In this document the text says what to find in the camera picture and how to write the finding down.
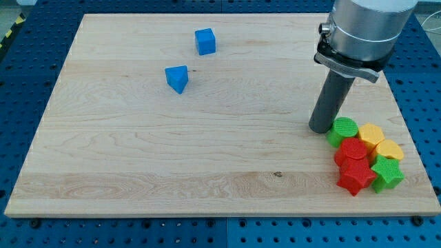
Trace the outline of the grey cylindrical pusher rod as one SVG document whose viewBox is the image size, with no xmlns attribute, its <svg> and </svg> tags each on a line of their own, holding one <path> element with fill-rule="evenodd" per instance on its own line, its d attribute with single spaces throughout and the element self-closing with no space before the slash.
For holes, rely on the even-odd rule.
<svg viewBox="0 0 441 248">
<path fill-rule="evenodd" d="M 354 77 L 345 77 L 333 70 L 328 72 L 309 119 L 309 128 L 313 132 L 325 134 L 331 129 L 354 80 Z"/>
</svg>

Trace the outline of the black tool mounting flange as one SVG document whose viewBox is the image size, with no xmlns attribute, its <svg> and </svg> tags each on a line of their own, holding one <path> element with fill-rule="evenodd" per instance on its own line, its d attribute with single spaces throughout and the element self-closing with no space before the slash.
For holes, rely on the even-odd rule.
<svg viewBox="0 0 441 248">
<path fill-rule="evenodd" d="M 320 37 L 314 61 L 345 77 L 358 77 L 375 83 L 380 77 L 380 72 L 392 57 L 393 50 L 394 47 L 380 59 L 362 61 L 339 54 L 329 45 L 326 39 Z"/>
</svg>

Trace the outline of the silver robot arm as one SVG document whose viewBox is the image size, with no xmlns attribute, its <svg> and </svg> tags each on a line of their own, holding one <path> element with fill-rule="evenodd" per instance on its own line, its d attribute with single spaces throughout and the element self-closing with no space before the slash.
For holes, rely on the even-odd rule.
<svg viewBox="0 0 441 248">
<path fill-rule="evenodd" d="M 336 0 L 324 23 L 314 61 L 329 68 L 309 119 L 312 131 L 331 129 L 356 78 L 375 83 L 417 5 L 416 0 Z"/>
</svg>

